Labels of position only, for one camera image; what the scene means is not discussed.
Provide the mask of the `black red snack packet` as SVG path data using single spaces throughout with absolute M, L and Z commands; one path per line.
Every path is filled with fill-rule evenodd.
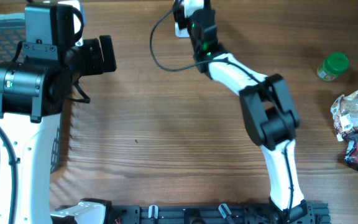
M 348 167 L 358 171 L 358 132 L 350 133 L 346 141 L 348 142 L 348 147 L 344 161 Z

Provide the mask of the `green lid glass jar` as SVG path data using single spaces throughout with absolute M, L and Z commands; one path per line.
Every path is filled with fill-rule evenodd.
M 317 76 L 326 82 L 333 81 L 345 73 L 349 65 L 349 59 L 344 53 L 331 53 L 318 67 Z

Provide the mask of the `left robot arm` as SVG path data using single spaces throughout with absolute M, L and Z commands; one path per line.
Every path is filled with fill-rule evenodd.
M 53 152 L 63 105 L 83 76 L 116 70 L 111 37 L 84 39 L 78 1 L 29 2 L 25 40 L 0 63 L 0 223 L 108 223 L 109 201 L 50 211 Z

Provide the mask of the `beige clear food pouch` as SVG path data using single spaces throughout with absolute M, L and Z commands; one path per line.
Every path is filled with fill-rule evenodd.
M 339 96 L 331 106 L 331 114 L 338 141 L 358 131 L 358 90 L 348 96 Z

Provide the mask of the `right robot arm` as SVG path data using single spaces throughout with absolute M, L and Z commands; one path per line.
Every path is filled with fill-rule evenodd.
M 239 97 L 246 131 L 265 157 L 270 203 L 282 223 L 295 222 L 305 201 L 295 165 L 300 119 L 285 80 L 253 71 L 223 47 L 209 1 L 175 1 L 172 9 L 177 32 L 191 40 L 197 69 Z

